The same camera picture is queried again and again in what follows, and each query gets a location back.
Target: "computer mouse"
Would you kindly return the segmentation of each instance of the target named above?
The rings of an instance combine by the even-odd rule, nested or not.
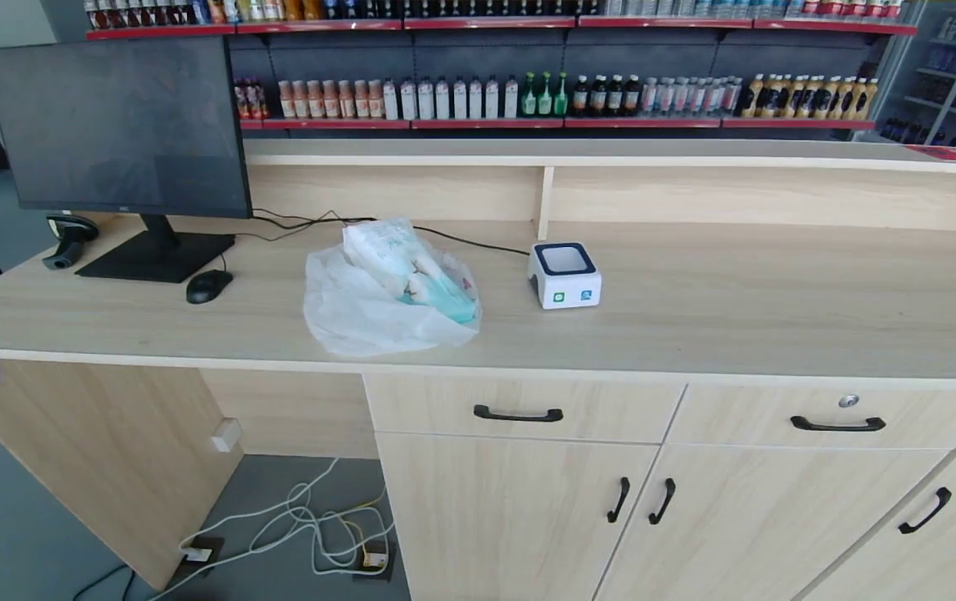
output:
[[[229,271],[203,271],[202,274],[188,280],[188,290],[185,297],[192,305],[210,303],[221,294],[222,290],[225,290],[225,287],[231,281],[233,281],[233,274]]]

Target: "drawer handle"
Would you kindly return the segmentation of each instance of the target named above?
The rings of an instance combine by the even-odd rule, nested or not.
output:
[[[667,486],[667,496],[664,497],[664,505],[660,507],[660,513],[649,513],[649,523],[655,526],[664,518],[664,512],[667,511],[667,506],[670,505],[671,499],[675,498],[675,486],[674,478],[667,478],[664,480],[664,484]]]
[[[812,423],[808,418],[794,415],[790,418],[790,423],[797,430],[810,430],[812,432],[878,432],[886,426],[881,417],[869,417],[863,420],[863,426],[823,426],[820,423]]]
[[[622,479],[619,480],[619,486],[622,487],[622,490],[619,491],[619,505],[615,505],[614,511],[608,511],[608,524],[615,524],[615,522],[619,520],[622,503],[626,503],[626,495],[630,494],[630,479],[623,476]]]
[[[915,526],[909,524],[908,522],[898,526],[897,529],[901,530],[902,535],[910,535],[910,533],[916,532],[916,530],[923,528],[923,526],[927,525],[927,522],[931,521],[932,517],[937,516],[938,511],[942,511],[944,506],[948,505],[948,500],[952,498],[952,492],[950,492],[946,487],[939,488],[937,491],[935,491],[935,494],[938,495],[938,506],[935,507],[934,511],[931,511],[929,516],[923,518],[923,521]]]
[[[482,419],[504,419],[506,422],[558,422],[563,419],[563,411],[558,408],[550,408],[548,413],[543,415],[501,415],[493,413],[488,406],[474,406],[474,415]]]

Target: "white plastic bag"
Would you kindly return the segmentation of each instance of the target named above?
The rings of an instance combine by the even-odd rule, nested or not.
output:
[[[401,303],[361,267],[348,261],[343,245],[306,257],[303,318],[330,353],[369,357],[398,351],[462,346],[481,325],[478,288],[467,266],[422,240],[440,269],[477,304],[474,319],[458,324],[425,305]]]

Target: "cabinet door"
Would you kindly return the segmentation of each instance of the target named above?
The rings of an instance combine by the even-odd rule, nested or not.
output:
[[[805,597],[844,598],[956,601],[956,457]]]
[[[664,446],[599,598],[787,601],[944,454]]]
[[[654,446],[378,433],[414,601],[591,601]],[[622,479],[630,490],[622,496]],[[609,511],[621,505],[612,523]]]

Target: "monitor stand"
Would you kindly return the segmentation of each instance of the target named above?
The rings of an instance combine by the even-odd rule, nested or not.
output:
[[[141,215],[147,231],[77,271],[78,276],[180,284],[200,267],[229,250],[234,235],[197,235],[173,231],[162,215]]]

